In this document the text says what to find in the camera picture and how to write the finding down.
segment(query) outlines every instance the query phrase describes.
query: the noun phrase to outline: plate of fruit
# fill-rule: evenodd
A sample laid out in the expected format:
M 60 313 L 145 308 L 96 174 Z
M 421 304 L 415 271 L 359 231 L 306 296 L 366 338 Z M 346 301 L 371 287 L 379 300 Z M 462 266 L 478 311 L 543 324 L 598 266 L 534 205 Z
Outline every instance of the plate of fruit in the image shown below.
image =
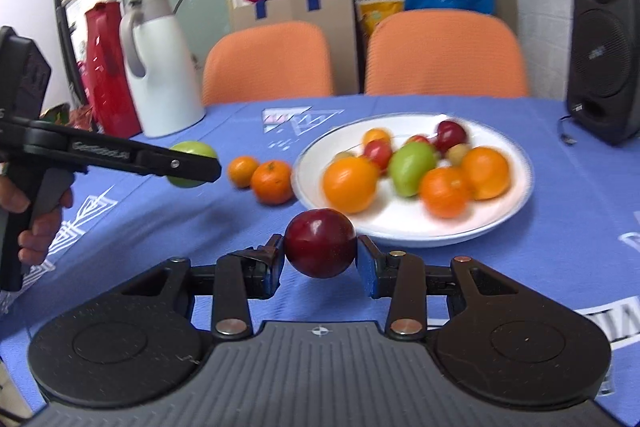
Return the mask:
M 533 190 L 526 153 L 481 123 L 390 114 L 334 128 L 296 160 L 306 208 L 334 208 L 358 233 L 408 248 L 462 243 L 519 211 Z

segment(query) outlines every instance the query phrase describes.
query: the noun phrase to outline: white thermos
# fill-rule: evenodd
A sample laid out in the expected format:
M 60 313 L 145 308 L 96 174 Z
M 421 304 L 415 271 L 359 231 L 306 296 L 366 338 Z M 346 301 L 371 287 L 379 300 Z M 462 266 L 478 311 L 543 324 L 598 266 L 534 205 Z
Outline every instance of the white thermos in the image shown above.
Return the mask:
M 130 0 L 120 23 L 125 70 L 142 131 L 182 131 L 205 114 L 200 86 L 169 0 Z

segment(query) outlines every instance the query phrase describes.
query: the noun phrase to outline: finger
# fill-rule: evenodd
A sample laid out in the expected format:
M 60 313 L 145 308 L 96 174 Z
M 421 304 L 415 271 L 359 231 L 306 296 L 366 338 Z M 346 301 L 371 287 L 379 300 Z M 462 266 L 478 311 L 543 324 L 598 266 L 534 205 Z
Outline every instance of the finger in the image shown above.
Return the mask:
M 22 248 L 45 253 L 49 250 L 51 241 L 53 241 L 52 236 L 33 235 L 31 230 L 25 230 L 18 236 L 18 245 L 20 245 Z
M 60 204 L 65 208 L 71 208 L 74 206 L 74 194 L 70 188 L 68 188 L 62 197 L 60 198 Z
M 29 206 L 29 200 L 6 176 L 0 176 L 0 206 L 15 214 L 23 213 Z
M 20 262 L 28 266 L 36 266 L 44 263 L 46 256 L 46 252 L 31 250 L 30 248 L 22 248 L 18 252 L 18 259 L 20 259 Z
M 61 224 L 62 209 L 60 207 L 56 207 L 49 214 L 43 214 L 42 216 L 37 217 L 33 221 L 31 232 L 33 232 L 33 235 L 54 237 L 58 233 Z

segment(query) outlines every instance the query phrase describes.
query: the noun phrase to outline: red thermos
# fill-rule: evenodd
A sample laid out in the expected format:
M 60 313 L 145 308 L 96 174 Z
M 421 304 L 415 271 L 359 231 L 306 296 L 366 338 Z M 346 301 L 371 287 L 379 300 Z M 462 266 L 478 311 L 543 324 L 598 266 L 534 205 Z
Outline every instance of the red thermos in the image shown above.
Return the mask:
M 94 117 L 104 133 L 131 138 L 142 129 L 131 100 L 120 47 L 120 4 L 99 2 L 86 14 L 86 74 L 82 76 Z

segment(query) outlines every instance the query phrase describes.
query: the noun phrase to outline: red fruit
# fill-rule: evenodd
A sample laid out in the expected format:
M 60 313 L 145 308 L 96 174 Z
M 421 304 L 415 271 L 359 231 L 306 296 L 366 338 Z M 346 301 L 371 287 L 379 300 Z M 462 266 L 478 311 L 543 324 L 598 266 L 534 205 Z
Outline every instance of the red fruit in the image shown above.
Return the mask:
M 284 251 L 300 273 L 328 279 L 345 271 L 356 257 L 351 221 L 331 208 L 308 210 L 294 217 L 284 233 Z
M 372 140 L 366 144 L 363 156 L 374 163 L 382 173 L 386 172 L 394 150 L 386 140 Z
M 433 145 L 424 134 L 415 134 L 404 143 L 409 143 L 409 142 L 423 142 L 423 143 L 428 143 L 429 145 Z
M 468 136 L 465 128 L 458 122 L 452 120 L 444 120 L 438 124 L 438 135 L 435 139 L 435 148 L 444 155 L 454 145 L 459 143 L 468 143 Z

